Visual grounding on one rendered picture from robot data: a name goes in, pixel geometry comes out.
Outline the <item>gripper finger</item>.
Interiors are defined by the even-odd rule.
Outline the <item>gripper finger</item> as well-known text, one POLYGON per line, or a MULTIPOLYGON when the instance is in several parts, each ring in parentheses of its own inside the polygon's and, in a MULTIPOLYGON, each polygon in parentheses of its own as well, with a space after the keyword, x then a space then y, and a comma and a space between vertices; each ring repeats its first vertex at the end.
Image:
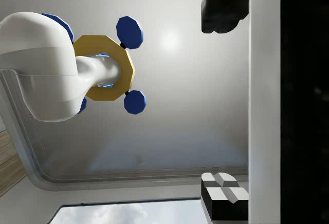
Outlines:
POLYGON ((248 224, 249 194, 230 174, 202 174, 201 204, 208 224, 248 224))
POLYGON ((203 33, 228 33, 249 13, 249 0, 202 0, 203 33))

